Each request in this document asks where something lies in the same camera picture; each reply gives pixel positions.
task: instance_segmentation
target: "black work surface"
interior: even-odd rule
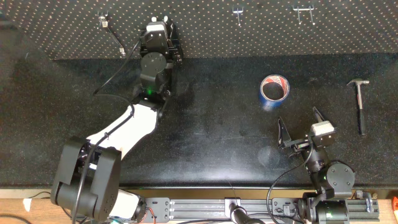
[[[0,186],[52,185],[63,144],[89,136],[126,109],[122,101],[91,93],[121,60],[49,61],[30,49],[2,49]],[[349,163],[356,187],[398,186],[398,56],[395,54],[304,55],[186,59],[175,67],[175,96],[152,134],[122,162],[121,187],[269,187],[300,156],[278,150],[277,117],[293,139],[315,123],[316,106],[335,126],[338,138],[327,151]],[[107,92],[132,95],[138,62]],[[261,109],[261,80],[288,79],[290,95],[272,112]],[[362,87],[368,135],[358,134],[354,78]],[[310,187],[304,169],[279,187]]]

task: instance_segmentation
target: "blue tape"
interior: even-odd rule
[[[263,90],[264,85],[266,85],[267,83],[272,83],[272,82],[278,83],[284,90],[284,96],[279,100],[272,100],[264,94],[264,90]],[[261,102],[262,108],[265,110],[270,110],[270,109],[280,106],[282,104],[282,102],[287,98],[287,95],[289,95],[289,92],[290,92],[290,85],[285,77],[283,77],[281,75],[267,76],[261,82],[261,85],[260,85],[260,102]]]

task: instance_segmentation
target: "red object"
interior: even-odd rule
[[[392,209],[394,211],[398,211],[398,198],[394,197],[394,199],[392,199]]]

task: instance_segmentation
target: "perforated metal panel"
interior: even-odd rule
[[[294,7],[313,6],[300,12]],[[169,16],[185,57],[398,52],[398,3],[378,0],[10,0],[6,16],[50,58],[119,58],[97,13],[131,49],[152,16]],[[233,7],[244,8],[241,27]]]

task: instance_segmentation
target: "claw hammer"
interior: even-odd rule
[[[355,78],[351,80],[347,85],[350,83],[355,83],[356,85],[356,92],[357,92],[357,100],[358,100],[358,119],[359,119],[359,133],[364,136],[365,135],[365,118],[363,113],[362,107],[362,96],[361,96],[361,85],[362,84],[369,84],[369,80],[362,80],[362,78]]]

